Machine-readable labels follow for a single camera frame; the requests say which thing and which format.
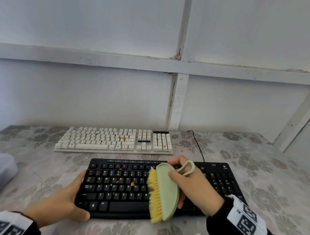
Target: yellow bristles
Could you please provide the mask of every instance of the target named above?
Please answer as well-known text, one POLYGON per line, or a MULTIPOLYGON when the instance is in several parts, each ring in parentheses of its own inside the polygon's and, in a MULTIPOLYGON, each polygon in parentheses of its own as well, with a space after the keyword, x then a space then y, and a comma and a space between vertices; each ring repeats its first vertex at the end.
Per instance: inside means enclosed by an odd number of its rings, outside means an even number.
POLYGON ((151 167, 147 180, 148 187, 150 188, 149 209, 151 215, 151 222, 158 223, 162 221, 162 207, 159 198, 159 188, 157 181, 157 172, 151 167))

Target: white space bar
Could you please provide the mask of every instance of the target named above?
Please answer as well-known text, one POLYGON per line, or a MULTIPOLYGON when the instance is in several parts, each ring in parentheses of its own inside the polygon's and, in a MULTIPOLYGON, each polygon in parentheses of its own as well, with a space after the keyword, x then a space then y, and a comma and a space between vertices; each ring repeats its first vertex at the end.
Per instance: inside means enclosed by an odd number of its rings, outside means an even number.
POLYGON ((107 144, 77 144, 76 149, 104 149, 107 150, 109 145, 107 144))

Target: person's left hand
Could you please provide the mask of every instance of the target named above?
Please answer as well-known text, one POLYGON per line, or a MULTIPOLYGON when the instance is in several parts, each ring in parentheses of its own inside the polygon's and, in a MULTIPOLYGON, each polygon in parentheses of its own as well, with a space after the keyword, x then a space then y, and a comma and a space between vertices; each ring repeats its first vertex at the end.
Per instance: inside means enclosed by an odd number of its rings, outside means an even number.
POLYGON ((71 184, 28 207, 23 213, 36 221, 39 228, 57 223, 65 218, 88 220, 89 212, 74 204, 86 170, 82 171, 71 184))

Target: black cable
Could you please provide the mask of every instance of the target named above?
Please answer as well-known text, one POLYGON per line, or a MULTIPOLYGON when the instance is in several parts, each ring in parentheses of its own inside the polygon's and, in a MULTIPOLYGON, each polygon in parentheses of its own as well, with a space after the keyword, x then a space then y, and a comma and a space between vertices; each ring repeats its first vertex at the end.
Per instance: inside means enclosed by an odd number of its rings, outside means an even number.
POLYGON ((203 157, 202 151, 201 151, 201 149, 200 149, 200 147, 199 147, 199 144, 198 144, 198 142, 197 142, 197 140, 196 140, 196 138, 195 138, 195 134, 194 134, 194 132, 193 132, 193 131, 191 131, 191 132, 193 133, 194 139, 195 139, 195 141, 196 141, 196 143, 197 143, 197 145, 198 145, 198 148, 199 148, 199 150, 200 150, 200 153, 201 153, 202 159, 203 159, 203 161, 204 161, 204 162, 206 162, 206 161, 205 161, 205 158, 203 157))

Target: hand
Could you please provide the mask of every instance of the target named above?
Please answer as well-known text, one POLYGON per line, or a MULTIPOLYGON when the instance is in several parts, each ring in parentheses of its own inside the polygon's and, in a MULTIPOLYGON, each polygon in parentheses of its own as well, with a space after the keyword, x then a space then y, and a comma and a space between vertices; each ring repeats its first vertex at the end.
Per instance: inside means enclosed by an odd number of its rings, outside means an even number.
POLYGON ((75 195, 85 173, 86 171, 82 171, 68 186, 26 207, 23 213, 36 221, 39 228, 57 223, 65 218, 88 220, 89 212, 74 205, 75 195))
MULTIPOLYGON (((183 155, 168 161, 168 164, 175 165, 184 163, 188 159, 183 155)), ((183 172, 169 171, 168 175, 181 189, 178 202, 178 208, 181 209, 183 201, 188 197, 201 211, 207 216, 213 216, 221 208, 224 199, 215 191, 209 181, 202 174, 201 170, 195 166, 194 172, 189 176, 183 176, 185 172, 190 171, 188 165, 183 172)))

